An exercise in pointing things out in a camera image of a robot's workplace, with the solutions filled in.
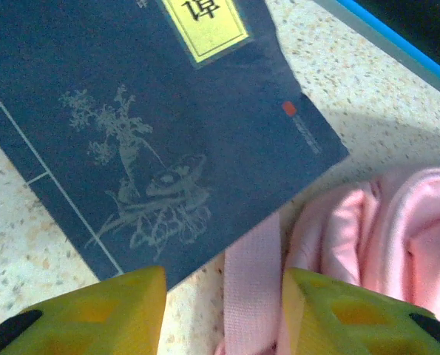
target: blue edge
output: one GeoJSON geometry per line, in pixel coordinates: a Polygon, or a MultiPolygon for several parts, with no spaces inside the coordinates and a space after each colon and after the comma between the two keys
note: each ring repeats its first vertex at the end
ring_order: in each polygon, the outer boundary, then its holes
{"type": "Polygon", "coordinates": [[[391,41],[401,50],[406,52],[412,58],[417,60],[423,67],[433,72],[440,78],[440,65],[434,60],[427,57],[418,48],[414,47],[407,40],[394,32],[389,26],[383,24],[377,17],[369,13],[364,7],[353,0],[337,0],[342,6],[346,7],[348,11],[351,11],[355,16],[358,16],[367,25],[371,26],[374,30],[383,35],[388,41],[391,41]]]}

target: chinese character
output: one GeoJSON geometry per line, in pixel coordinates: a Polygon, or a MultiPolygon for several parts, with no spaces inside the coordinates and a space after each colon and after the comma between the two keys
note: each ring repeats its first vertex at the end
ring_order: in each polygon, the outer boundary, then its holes
{"type": "Polygon", "coordinates": [[[187,6],[195,21],[198,21],[200,17],[204,15],[214,18],[213,11],[220,8],[219,5],[214,3],[214,0],[188,0],[185,1],[182,6],[187,6]]]}

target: white border line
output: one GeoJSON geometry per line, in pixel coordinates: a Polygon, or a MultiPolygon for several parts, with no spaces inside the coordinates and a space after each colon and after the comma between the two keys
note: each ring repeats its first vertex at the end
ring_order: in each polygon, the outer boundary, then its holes
{"type": "Polygon", "coordinates": [[[61,184],[58,182],[58,180],[55,178],[54,174],[50,171],[49,167],[46,165],[46,163],[42,160],[41,156],[37,151],[35,150],[34,146],[30,143],[29,139],[27,139],[26,135],[22,132],[21,128],[18,126],[16,121],[14,121],[13,116],[9,113],[9,111],[6,109],[4,104],[0,100],[0,108],[3,110],[4,114],[9,118],[11,123],[13,124],[14,128],[16,128],[16,131],[20,134],[24,142],[29,146],[30,150],[33,152],[37,160],[39,160],[39,163],[42,165],[42,167],[46,170],[46,173],[50,176],[54,184],[58,187],[62,195],[65,197],[67,202],[70,204],[70,206],[73,208],[75,213],[78,215],[78,217],[81,219],[85,227],[88,229],[90,234],[92,235],[93,239],[96,240],[98,245],[101,247],[101,250],[104,251],[104,253],[107,255],[108,259],[112,262],[114,267],[118,270],[119,274],[123,274],[123,269],[118,265],[115,258],[109,253],[109,251],[106,249],[104,244],[101,242],[98,235],[96,235],[95,231],[93,231],[93,228],[88,224],[87,220],[85,220],[84,216],[81,215],[80,211],[78,210],[77,206],[73,203],[72,199],[69,197],[69,195],[65,192],[64,188],[61,186],[61,184]]]}
{"type": "Polygon", "coordinates": [[[46,172],[43,172],[42,174],[40,174],[39,176],[36,176],[33,179],[30,179],[29,181],[26,182],[26,185],[30,185],[31,183],[35,183],[37,180],[42,179],[44,176],[48,175],[49,172],[46,170],[46,172]]]}

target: pink backpack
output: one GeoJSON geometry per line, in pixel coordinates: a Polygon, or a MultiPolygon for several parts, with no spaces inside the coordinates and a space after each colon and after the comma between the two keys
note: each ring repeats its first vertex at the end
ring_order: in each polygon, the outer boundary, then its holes
{"type": "MultiPolygon", "coordinates": [[[[289,355],[279,214],[226,250],[225,339],[216,355],[289,355]]],[[[305,268],[432,311],[440,320],[440,168],[395,169],[311,201],[285,267],[305,268]]]]}

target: plant illustration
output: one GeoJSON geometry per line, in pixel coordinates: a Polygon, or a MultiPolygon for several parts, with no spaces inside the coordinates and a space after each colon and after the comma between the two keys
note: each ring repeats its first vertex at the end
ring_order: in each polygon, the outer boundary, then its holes
{"type": "Polygon", "coordinates": [[[104,132],[103,141],[89,142],[88,154],[94,157],[96,163],[106,165],[117,152],[129,178],[131,189],[139,195],[135,187],[132,164],[138,158],[141,148],[150,151],[162,166],[165,165],[157,152],[143,138],[143,135],[152,133],[152,127],[145,124],[140,117],[129,117],[129,107],[135,102],[135,96],[130,95],[126,99],[123,97],[125,92],[124,85],[121,85],[116,92],[114,102],[118,105],[117,109],[106,104],[99,109],[94,108],[95,100],[88,95],[86,89],[76,90],[73,94],[65,92],[60,101],[64,107],[72,110],[70,126],[78,132],[92,124],[95,124],[98,131],[104,132]]]}
{"type": "Polygon", "coordinates": [[[117,193],[106,191],[118,210],[106,219],[98,237],[107,233],[128,234],[131,249],[147,244],[155,248],[153,259],[156,261],[170,237],[177,236],[181,243],[190,244],[207,230],[211,212],[206,201],[210,192],[198,185],[206,156],[184,155],[172,165],[165,166],[143,137],[152,133],[152,127],[139,117],[129,117],[129,107],[135,96],[125,99],[125,92],[123,85],[116,92],[117,109],[109,105],[94,108],[95,100],[86,89],[73,94],[66,92],[60,100],[71,109],[70,126],[77,132],[92,125],[104,132],[104,141],[90,141],[88,144],[88,154],[95,162],[107,165],[118,153],[126,172],[126,177],[120,179],[117,193]],[[163,167],[145,186],[146,200],[142,200],[135,187],[133,165],[141,149],[152,153],[163,167]]]}

